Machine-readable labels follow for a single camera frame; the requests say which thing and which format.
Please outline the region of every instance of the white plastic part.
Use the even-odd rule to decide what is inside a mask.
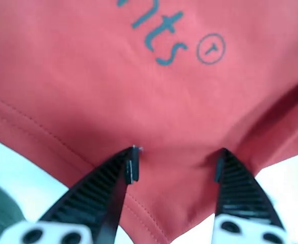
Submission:
[[[277,226],[220,214],[214,220],[212,244],[225,243],[291,244],[287,233]]]
[[[19,222],[7,228],[0,244],[93,244],[90,229],[84,225],[39,221]]]

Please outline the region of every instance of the hole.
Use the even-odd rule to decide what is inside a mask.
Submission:
[[[79,244],[80,241],[81,235],[77,232],[71,232],[62,239],[61,244]]]
[[[232,232],[232,233],[240,233],[240,228],[238,225],[236,225],[234,222],[231,221],[225,221],[222,223],[221,228],[223,230]]]
[[[271,243],[276,243],[276,244],[283,244],[284,243],[283,240],[280,237],[278,237],[277,235],[272,234],[272,233],[265,233],[263,235],[263,238],[264,238],[264,240],[267,240]]]
[[[38,241],[43,235],[43,231],[41,229],[33,229],[28,231],[22,239],[24,244],[32,244]]]

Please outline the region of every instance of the red fabric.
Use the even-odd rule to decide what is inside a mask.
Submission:
[[[143,146],[121,224],[170,243],[212,213],[218,149],[298,154],[298,1],[2,0],[0,142],[68,186]]]

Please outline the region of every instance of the white background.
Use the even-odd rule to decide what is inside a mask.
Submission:
[[[272,199],[292,240],[298,242],[298,156],[262,170],[257,178]],[[68,189],[45,171],[0,144],[0,186],[21,207],[25,217],[36,221]],[[211,243],[213,216],[178,237],[172,244]],[[131,244],[118,229],[116,244]]]

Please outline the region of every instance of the logo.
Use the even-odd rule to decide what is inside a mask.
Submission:
[[[219,62],[225,53],[225,41],[218,33],[204,36],[197,45],[197,59],[205,65]]]
[[[159,0],[152,0],[153,7],[149,9],[144,15],[139,17],[134,23],[132,23],[132,28],[137,29],[142,23],[149,20],[152,16],[156,14],[159,10]],[[117,6],[123,7],[128,0],[117,0]],[[169,32],[173,34],[176,32],[176,28],[174,24],[182,19],[184,13],[179,11],[172,16],[162,16],[161,24],[156,28],[151,30],[147,36],[145,37],[144,44],[146,48],[154,52],[154,46],[152,45],[153,39],[159,36],[163,32]],[[189,48],[184,42],[174,43],[172,47],[170,47],[170,57],[165,59],[161,57],[157,57],[155,60],[159,65],[168,66],[172,64],[174,59],[177,57],[177,53],[180,51],[187,51]],[[212,33],[204,36],[201,40],[199,40],[196,50],[197,59],[205,65],[213,65],[219,62],[225,53],[225,41],[220,34]]]

